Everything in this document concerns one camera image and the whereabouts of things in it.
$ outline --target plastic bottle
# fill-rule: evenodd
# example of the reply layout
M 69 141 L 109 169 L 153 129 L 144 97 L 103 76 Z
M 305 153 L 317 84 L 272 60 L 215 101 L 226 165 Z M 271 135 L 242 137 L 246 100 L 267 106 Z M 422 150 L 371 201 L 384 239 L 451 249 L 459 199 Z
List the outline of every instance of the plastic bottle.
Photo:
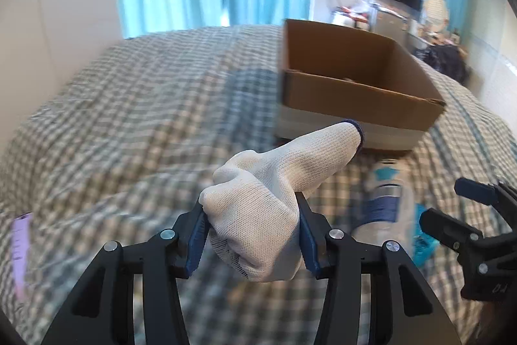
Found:
M 368 200 L 361 207 L 360 226 L 352 236 L 361 243 L 382 246 L 395 240 L 413 256 L 415 200 L 409 168 L 401 161 L 382 160 L 366 181 Z

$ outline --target teal packet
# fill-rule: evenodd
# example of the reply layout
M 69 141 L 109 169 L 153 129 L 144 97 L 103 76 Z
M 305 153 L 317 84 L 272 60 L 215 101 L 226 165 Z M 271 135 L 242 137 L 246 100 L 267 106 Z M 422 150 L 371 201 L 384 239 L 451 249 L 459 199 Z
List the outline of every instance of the teal packet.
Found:
M 422 267 L 440 244 L 438 240 L 426 234 L 420 228 L 420 215 L 427 209 L 422 204 L 416 204 L 415 209 L 415 235 L 413 236 L 413 263 Z

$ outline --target knit glove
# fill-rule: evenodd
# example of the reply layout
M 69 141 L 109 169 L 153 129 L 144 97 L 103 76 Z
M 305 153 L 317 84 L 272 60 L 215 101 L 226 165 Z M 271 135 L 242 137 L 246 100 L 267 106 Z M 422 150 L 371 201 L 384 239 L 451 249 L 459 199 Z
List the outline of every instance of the knit glove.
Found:
M 362 143 L 358 124 L 346 121 L 262 154 L 233 156 L 199 198 L 213 228 L 214 251 L 250 281 L 293 278 L 301 263 L 294 193 L 308 198 Z

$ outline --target bedsheet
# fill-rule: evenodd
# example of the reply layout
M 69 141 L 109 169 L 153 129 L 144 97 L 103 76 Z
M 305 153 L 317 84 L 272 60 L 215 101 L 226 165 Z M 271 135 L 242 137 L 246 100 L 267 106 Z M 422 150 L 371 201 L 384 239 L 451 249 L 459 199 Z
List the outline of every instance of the bedsheet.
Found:
M 275 146 L 276 26 L 203 28 L 128 39 L 81 70 L 17 131 L 0 164 L 0 305 L 29 344 L 102 245 L 146 241 L 174 224 L 245 149 Z M 456 196 L 454 181 L 517 184 L 517 147 L 503 121 L 458 83 L 421 66 L 447 102 L 439 121 L 404 161 L 417 202 L 485 236 L 508 229 L 492 208 Z M 365 198 L 369 169 L 383 156 L 358 154 L 309 200 L 347 231 Z M 25 303 L 16 300 L 10 259 L 14 217 L 33 213 Z M 461 299 L 456 254 L 439 246 L 423 274 L 466 339 L 480 304 Z M 326 281 L 302 268 L 290 281 L 250 283 L 207 244 L 197 271 L 178 288 L 197 344 L 310 344 Z M 135 281 L 135 338 L 145 342 L 141 282 Z M 368 340 L 363 282 L 359 343 Z

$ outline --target cardboard box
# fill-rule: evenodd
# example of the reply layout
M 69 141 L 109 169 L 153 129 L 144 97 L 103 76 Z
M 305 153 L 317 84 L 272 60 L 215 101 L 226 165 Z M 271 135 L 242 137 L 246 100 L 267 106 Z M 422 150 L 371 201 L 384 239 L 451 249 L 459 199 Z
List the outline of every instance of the cardboard box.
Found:
M 378 34 L 288 19 L 281 66 L 281 138 L 353 119 L 365 148 L 410 151 L 445 109 L 415 58 Z

